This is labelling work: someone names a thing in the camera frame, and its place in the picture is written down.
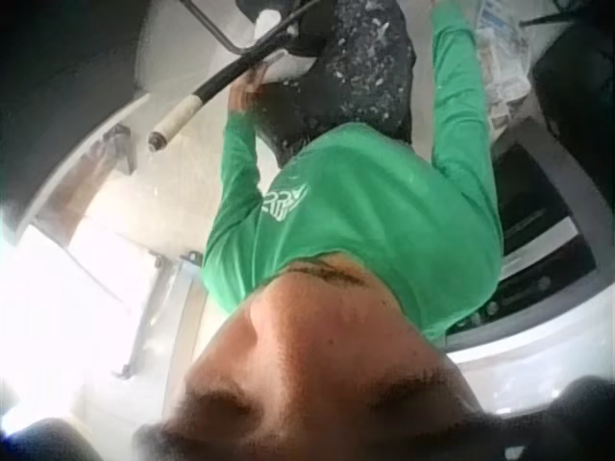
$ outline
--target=newspaper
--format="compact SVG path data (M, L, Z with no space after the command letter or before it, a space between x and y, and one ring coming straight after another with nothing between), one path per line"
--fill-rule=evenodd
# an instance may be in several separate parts
M505 127L518 101L528 96L529 45L506 0L483 0L477 20L482 77L495 130Z

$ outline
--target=green long sleeve shirt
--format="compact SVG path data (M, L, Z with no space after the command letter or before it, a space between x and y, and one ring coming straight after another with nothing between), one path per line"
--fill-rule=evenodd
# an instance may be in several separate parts
M429 339L493 293L502 232L474 36L456 4L431 14L436 79L433 163L350 123L309 144L258 191L256 137L231 113L222 203L203 279L232 313L293 260L342 253L384 282Z

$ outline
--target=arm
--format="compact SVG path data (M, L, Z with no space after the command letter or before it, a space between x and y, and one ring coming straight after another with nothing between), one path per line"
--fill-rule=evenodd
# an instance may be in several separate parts
M258 190L256 133L248 111L265 71L266 66L261 65L231 87L222 150L222 201L209 235L206 259L211 248L262 202Z
M222 200L209 235L207 253L221 237L260 205L259 179L252 120L246 113L231 112L224 130Z
M487 107L476 43L457 4L431 13L435 72L433 166L498 227Z

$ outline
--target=man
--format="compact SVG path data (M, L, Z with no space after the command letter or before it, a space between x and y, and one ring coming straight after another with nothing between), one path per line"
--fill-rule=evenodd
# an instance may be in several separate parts
M432 11L433 165L349 123L311 142L263 197L248 113L262 69L234 85L222 204L203 278L232 313L144 459L409 459L484 423L429 340L485 303L502 235L473 34Z

